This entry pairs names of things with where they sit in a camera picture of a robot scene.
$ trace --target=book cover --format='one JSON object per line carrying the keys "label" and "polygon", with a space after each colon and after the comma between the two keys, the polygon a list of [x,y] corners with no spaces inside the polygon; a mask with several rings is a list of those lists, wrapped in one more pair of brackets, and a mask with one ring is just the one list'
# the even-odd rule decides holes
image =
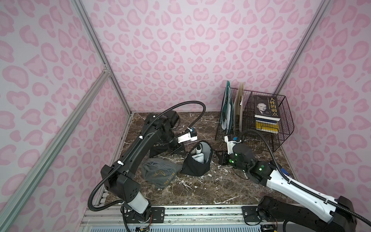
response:
{"label": "book cover", "polygon": [[278,134],[279,132],[279,126],[278,124],[266,124],[259,121],[255,121],[255,128],[259,131],[266,131],[270,133]]}
{"label": "book cover", "polygon": [[279,121],[281,119],[276,97],[254,96],[255,117]]}
{"label": "book cover", "polygon": [[234,132],[242,131],[242,112],[243,112],[243,83],[238,87],[237,95],[233,105],[233,124]]}

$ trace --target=stack of books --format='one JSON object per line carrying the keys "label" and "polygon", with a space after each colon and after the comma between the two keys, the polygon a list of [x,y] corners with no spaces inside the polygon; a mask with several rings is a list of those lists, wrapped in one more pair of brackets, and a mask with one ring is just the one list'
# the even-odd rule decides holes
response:
{"label": "stack of books", "polygon": [[278,122],[281,119],[278,101],[276,97],[254,96],[255,128],[259,131],[266,131],[278,134]]}

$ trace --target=brown marble surface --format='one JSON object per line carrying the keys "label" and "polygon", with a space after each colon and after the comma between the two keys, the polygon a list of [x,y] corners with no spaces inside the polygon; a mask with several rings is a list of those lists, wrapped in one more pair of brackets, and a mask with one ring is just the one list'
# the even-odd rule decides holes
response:
{"label": "brown marble surface", "polygon": [[[142,129],[147,114],[134,114],[123,147],[123,153]],[[197,118],[200,113],[179,112],[178,114],[181,122],[179,127],[174,131],[175,134],[184,131],[184,128]],[[194,128],[197,130],[198,141],[206,140],[214,150],[227,150],[225,142],[215,141],[218,120],[219,112],[206,112],[194,125]],[[186,151],[189,151],[196,142],[186,142]],[[255,150],[254,153],[260,160],[271,160],[268,152]],[[275,152],[275,156],[278,163],[292,175],[291,169],[280,148]],[[180,165],[184,161],[184,157],[181,155],[168,153],[162,153],[154,158],[164,158]],[[294,202],[277,191],[254,184],[250,180],[242,179],[242,177],[246,178],[243,172],[233,170],[230,166],[220,166],[218,165],[218,158],[213,158],[211,160],[210,171],[204,176],[194,177],[178,173],[176,179],[165,189],[158,189],[154,184],[145,181],[141,174],[141,166],[139,166],[134,180],[141,185],[141,193],[151,201],[152,205],[257,204],[265,195],[288,203]],[[116,199],[116,196],[109,193],[106,203]]]}

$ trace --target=black wire basket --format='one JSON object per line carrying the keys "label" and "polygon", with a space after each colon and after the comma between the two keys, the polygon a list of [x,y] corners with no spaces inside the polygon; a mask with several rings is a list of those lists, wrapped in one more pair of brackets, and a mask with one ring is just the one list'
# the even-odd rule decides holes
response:
{"label": "black wire basket", "polygon": [[[231,88],[233,102],[236,98],[238,89]],[[289,104],[287,98],[283,95],[268,94],[263,92],[256,91],[243,91],[243,114],[242,114],[242,131],[247,129],[256,129],[255,128],[255,107],[254,107],[254,96],[261,95],[267,97],[276,97],[278,101],[279,112],[281,115],[281,120],[278,121],[279,132],[278,134],[270,133],[266,131],[258,130],[261,134],[264,135],[268,141],[270,147],[273,151],[276,151],[281,144],[293,133],[294,131],[294,122],[292,120],[292,115],[290,112]],[[236,120],[236,128],[232,125],[232,129],[229,134],[226,134],[226,130],[223,130],[220,125],[220,117],[218,128],[215,135],[215,140],[224,141],[224,136],[226,135],[239,135],[241,131],[239,130],[239,120]],[[267,151],[267,147],[262,141],[262,139],[255,133],[247,133],[242,138],[244,143],[248,147],[255,151]]]}

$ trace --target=black cable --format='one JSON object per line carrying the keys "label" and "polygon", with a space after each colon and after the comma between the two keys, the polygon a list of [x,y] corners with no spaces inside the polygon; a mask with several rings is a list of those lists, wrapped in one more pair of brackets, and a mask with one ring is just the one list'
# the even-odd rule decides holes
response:
{"label": "black cable", "polygon": [[283,232],[286,232],[286,224],[288,223],[289,221],[288,220],[285,220],[282,224],[282,231]]}
{"label": "black cable", "polygon": [[[200,102],[200,101],[185,101],[185,102],[181,102],[179,104],[176,104],[170,108],[168,108],[167,110],[163,111],[162,113],[160,113],[159,115],[157,115],[157,117],[155,117],[154,120],[152,120],[148,126],[142,131],[140,132],[140,134],[138,135],[137,139],[134,141],[134,144],[133,146],[131,147],[129,153],[126,155],[126,157],[124,158],[124,160],[122,161],[123,164],[125,164],[125,162],[127,161],[127,159],[130,157],[130,155],[133,153],[133,151],[138,147],[138,145],[142,142],[142,139],[145,137],[147,131],[150,129],[150,127],[152,126],[152,124],[157,120],[159,119],[162,115],[166,114],[167,112],[169,112],[170,110],[173,110],[175,108],[178,108],[182,105],[187,105],[187,104],[199,104],[199,105],[202,105],[202,112],[201,114],[197,117],[197,119],[195,119],[190,125],[189,125],[189,128],[191,128],[205,113],[206,111],[206,106],[204,103]],[[187,128],[183,133],[179,134],[179,135],[176,135],[175,137],[179,137],[179,136],[182,136],[186,133],[190,132],[190,130]],[[97,186],[95,186],[95,188],[93,189],[93,191],[91,192],[90,196],[89,196],[89,199],[88,199],[88,208],[89,210],[91,211],[101,211],[101,210],[104,210],[104,209],[107,209],[108,207],[111,207],[112,205],[115,205],[117,203],[123,203],[124,201],[123,200],[116,200],[114,202],[111,202],[111,203],[108,203],[104,206],[101,206],[101,207],[95,207],[93,206],[93,198],[96,194],[96,192],[99,190],[99,188],[104,184],[105,181],[107,181],[109,178],[111,178],[115,173],[116,171],[118,171],[120,168],[122,167],[121,164],[119,163],[116,163],[115,164],[115,168],[113,170],[111,170],[111,172],[104,178],[102,179],[98,184]]]}
{"label": "black cable", "polygon": [[257,225],[259,225],[259,224],[262,222],[262,218],[259,217],[259,211],[256,211],[255,213],[248,214],[248,215],[246,215],[245,217],[248,217],[248,216],[253,215],[253,214],[257,214],[257,215],[258,215],[257,217],[259,218],[259,222],[256,223],[255,225],[250,225],[250,224],[248,224],[247,222],[245,222],[246,225],[248,225],[248,226],[257,226]]}
{"label": "black cable", "polygon": [[125,215],[124,205],[121,206],[121,213],[122,213],[122,220],[124,221],[125,229],[126,229],[127,232],[130,232],[128,224],[126,223],[126,215]]}
{"label": "black cable", "polygon": [[[145,136],[145,134],[147,133],[147,131],[151,128],[152,124],[157,120],[159,119],[162,115],[166,114],[167,112],[169,112],[170,110],[173,110],[175,108],[178,108],[182,105],[187,105],[187,104],[199,104],[199,105],[202,105],[202,112],[201,114],[189,125],[189,128],[191,128],[205,113],[206,111],[206,106],[204,103],[200,102],[200,101],[185,101],[185,102],[181,102],[179,104],[176,104],[170,108],[168,108],[167,110],[163,111],[162,113],[160,113],[159,115],[157,115],[157,117],[155,117],[155,119],[148,124],[148,126],[140,133],[140,135],[137,137],[137,139],[134,141],[134,145],[133,147],[130,149],[129,153],[127,154],[127,156],[122,160],[123,163],[125,163],[127,161],[127,159],[129,158],[129,156],[132,154],[132,152],[137,148],[137,146],[142,142],[142,139],[140,138],[140,136]],[[182,135],[185,135],[186,133],[190,132],[190,130],[187,128],[183,133],[180,133],[178,135],[175,135],[175,137],[179,137],[179,136],[182,136]]]}
{"label": "black cable", "polygon": [[365,217],[363,217],[363,216],[361,216],[361,215],[359,215],[359,214],[357,214],[357,213],[355,213],[355,212],[349,210],[349,209],[346,208],[346,207],[343,207],[343,206],[339,205],[339,204],[336,203],[336,202],[330,201],[330,200],[328,200],[327,198],[325,198],[325,197],[323,197],[323,196],[321,196],[321,195],[319,195],[319,194],[317,194],[317,193],[314,193],[313,191],[310,191],[309,189],[307,189],[307,188],[305,188],[305,187],[303,187],[303,186],[301,186],[301,185],[299,185],[299,184],[297,184],[297,183],[295,183],[295,182],[293,182],[293,181],[290,181],[290,179],[289,179],[289,178],[288,178],[288,177],[287,177],[287,176],[286,176],[286,175],[281,171],[281,169],[278,168],[278,163],[277,163],[276,157],[274,156],[273,151],[272,151],[272,149],[270,148],[270,146],[269,146],[269,144],[268,144],[268,141],[267,141],[266,138],[265,138],[265,137],[264,137],[260,132],[258,132],[257,130],[253,130],[253,129],[247,129],[247,130],[244,130],[244,131],[241,132],[241,133],[239,134],[239,136],[237,137],[237,141],[238,141],[238,140],[241,140],[240,138],[242,138],[242,135],[244,135],[244,134],[246,134],[246,133],[248,133],[248,132],[253,132],[253,133],[255,133],[255,134],[257,134],[257,135],[259,135],[259,136],[261,137],[261,139],[264,141],[265,145],[267,146],[267,148],[268,148],[268,150],[269,150],[270,156],[272,157],[272,160],[273,160],[273,164],[277,167],[277,171],[280,173],[280,175],[282,176],[282,178],[284,178],[284,179],[285,179],[289,184],[294,185],[295,187],[297,187],[297,188],[299,188],[299,189],[301,189],[301,190],[303,190],[303,191],[309,193],[309,194],[312,195],[312,196],[315,196],[316,198],[322,200],[323,202],[325,202],[325,203],[327,203],[327,204],[330,204],[330,205],[333,205],[333,206],[335,206],[336,208],[338,208],[338,209],[340,209],[340,210],[342,210],[342,211],[344,211],[344,212],[346,212],[346,213],[348,213],[348,214],[350,214],[350,215],[352,215],[352,216],[358,218],[359,220],[363,221],[363,222],[366,223],[367,225],[371,226],[371,222],[370,222],[368,219],[366,219]]}

